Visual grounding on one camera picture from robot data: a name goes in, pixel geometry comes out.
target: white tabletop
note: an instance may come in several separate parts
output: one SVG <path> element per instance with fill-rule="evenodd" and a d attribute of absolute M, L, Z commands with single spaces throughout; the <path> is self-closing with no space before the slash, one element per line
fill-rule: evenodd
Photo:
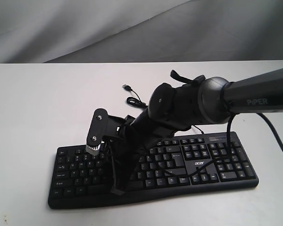
<path fill-rule="evenodd" d="M 181 85 L 170 78 L 172 69 L 190 78 L 204 74 L 237 81 L 280 68 L 283 61 L 0 65 L 0 225 L 283 226 L 283 154 L 255 114 L 237 116 L 232 126 L 259 177 L 255 189 L 98 209 L 47 205 L 57 148 L 85 143 L 95 109 L 122 117 L 141 112 L 125 104 L 130 94 L 123 84 L 147 102 L 162 82 Z M 283 113 L 266 115 L 283 140 Z M 201 128 L 211 133 L 226 126 Z"/>

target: black keyboard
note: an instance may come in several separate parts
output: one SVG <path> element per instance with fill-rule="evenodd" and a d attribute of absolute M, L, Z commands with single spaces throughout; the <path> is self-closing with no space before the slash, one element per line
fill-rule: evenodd
<path fill-rule="evenodd" d="M 180 194 L 255 187 L 259 179 L 236 135 L 226 149 L 226 133 L 179 136 L 157 143 L 142 156 L 123 195 L 110 193 L 112 169 L 106 156 L 92 156 L 85 145 L 58 148 L 48 204 L 52 209 L 114 206 Z M 221 158 L 190 178 L 165 174 L 191 174 L 212 158 Z"/>

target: enter key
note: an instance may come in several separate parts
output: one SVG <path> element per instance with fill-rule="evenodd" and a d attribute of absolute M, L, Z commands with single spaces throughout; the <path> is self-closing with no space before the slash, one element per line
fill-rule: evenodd
<path fill-rule="evenodd" d="M 184 166 L 183 156 L 181 153 L 172 153 L 172 159 L 175 160 L 176 167 Z"/>

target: gray fabric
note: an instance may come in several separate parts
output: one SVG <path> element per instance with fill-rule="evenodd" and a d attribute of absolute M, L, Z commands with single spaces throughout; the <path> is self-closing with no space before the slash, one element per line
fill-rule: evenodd
<path fill-rule="evenodd" d="M 190 1 L 49 63 L 283 59 L 283 0 Z"/>
<path fill-rule="evenodd" d="M 0 0 L 0 63 L 43 63 L 188 0 Z"/>

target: robotic arm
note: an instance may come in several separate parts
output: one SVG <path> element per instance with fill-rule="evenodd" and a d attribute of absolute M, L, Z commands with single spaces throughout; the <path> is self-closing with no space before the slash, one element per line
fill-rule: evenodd
<path fill-rule="evenodd" d="M 189 80 L 175 71 L 171 77 L 185 84 L 158 86 L 149 106 L 136 119 L 110 116 L 104 109 L 94 112 L 86 150 L 93 155 L 101 149 L 111 152 L 112 192 L 122 193 L 140 154 L 177 131 L 227 123 L 233 114 L 283 112 L 283 69 L 237 82 L 204 75 Z"/>

